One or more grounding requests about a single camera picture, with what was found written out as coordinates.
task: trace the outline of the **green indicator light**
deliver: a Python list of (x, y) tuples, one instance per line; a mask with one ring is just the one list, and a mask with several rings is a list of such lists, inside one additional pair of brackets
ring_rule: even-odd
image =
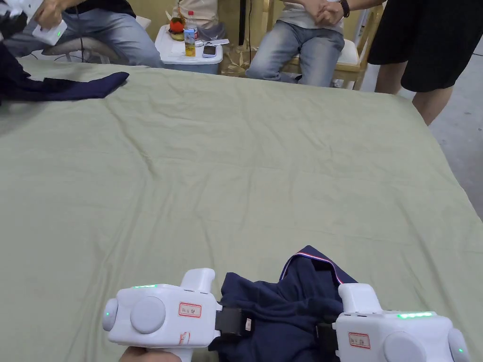
[(133, 288), (156, 288), (156, 287), (157, 287), (157, 284), (151, 284), (151, 285), (138, 285)]
[(398, 314), (398, 318), (401, 318), (401, 319), (420, 318), (420, 317), (431, 317), (432, 315), (433, 313), (429, 313), (429, 312), (405, 313), (405, 314)]

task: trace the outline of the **smartphone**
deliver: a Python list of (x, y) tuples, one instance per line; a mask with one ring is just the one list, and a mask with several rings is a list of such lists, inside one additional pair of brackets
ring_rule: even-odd
[(205, 45), (203, 49), (203, 58), (214, 58), (216, 56), (216, 46)]

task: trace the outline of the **wrinkled cloth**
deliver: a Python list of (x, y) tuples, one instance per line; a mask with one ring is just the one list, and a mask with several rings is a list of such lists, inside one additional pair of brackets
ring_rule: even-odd
[(35, 81), (0, 43), (0, 104), (3, 99), (40, 102), (105, 98), (128, 76), (126, 72), (118, 72), (90, 82), (52, 78)]
[(315, 326), (343, 312), (338, 287), (355, 282), (311, 246), (288, 260), (278, 283), (227, 273), (220, 303), (253, 313), (254, 331), (237, 342), (214, 341), (209, 349), (221, 362), (329, 362), (332, 354), (321, 356)]

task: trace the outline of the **person's leg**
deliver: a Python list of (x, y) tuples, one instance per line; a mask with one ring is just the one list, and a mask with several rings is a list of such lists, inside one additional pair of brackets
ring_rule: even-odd
[(384, 64), (377, 74), (376, 93), (397, 94), (401, 90), (401, 78), (407, 62)]
[(412, 103), (430, 125), (448, 103), (483, 35), (483, 4), (461, 0), (449, 11), (449, 0), (428, 3), (401, 84), (416, 92)]
[(380, 65), (375, 92), (397, 94), (417, 35), (425, 2), (387, 0), (369, 51), (368, 62)]
[(344, 48), (344, 37), (335, 30), (305, 29), (308, 39), (300, 51), (302, 78), (299, 84), (329, 87)]
[(416, 93), (412, 99), (412, 104), (416, 107), (426, 125), (430, 125), (441, 113), (444, 107), (446, 107), (452, 92), (453, 87), (436, 89), (431, 92)]
[[(69, 14), (63, 14), (63, 18), (67, 23), (67, 30), (59, 39), (58, 44), (62, 44), (63, 42), (73, 39), (76, 34), (75, 28), (72, 27), (73, 22), (71, 20), (71, 16)], [(37, 23), (35, 21), (31, 21), (29, 24), (27, 24), (23, 32), (13, 35), (10, 39), (5, 40), (3, 44), (13, 56), (18, 58), (28, 56), (30, 53), (36, 50), (51, 47), (51, 45), (38, 40), (32, 35), (32, 32), (36, 27)]]
[(277, 21), (273, 30), (264, 36), (245, 75), (253, 79), (295, 83), (281, 69), (298, 53), (301, 42), (297, 28), (295, 25)]
[(85, 36), (103, 42), (129, 65), (163, 67), (153, 41), (131, 15), (94, 9), (80, 14), (80, 19)]

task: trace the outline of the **white controller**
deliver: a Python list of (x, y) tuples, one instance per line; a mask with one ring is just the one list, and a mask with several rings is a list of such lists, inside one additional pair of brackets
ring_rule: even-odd
[[(22, 9), (22, 11), (27, 15), (28, 21), (30, 21), (37, 10), (43, 3), (43, 0), (4, 0), (10, 7), (16, 9)], [(64, 20), (61, 21), (59, 25), (52, 29), (42, 29), (38, 25), (32, 35), (39, 39), (40, 41), (47, 43), (49, 45), (56, 45), (60, 37), (67, 30), (67, 24)]]
[(382, 310), (368, 284), (339, 287), (344, 312), (332, 328), (341, 362), (469, 362), (462, 333), (435, 312)]
[(189, 270), (181, 285), (142, 285), (122, 289), (107, 302), (102, 326), (111, 342), (162, 349), (190, 362), (194, 348), (207, 347), (220, 332), (216, 312), (222, 310), (210, 293), (212, 269)]

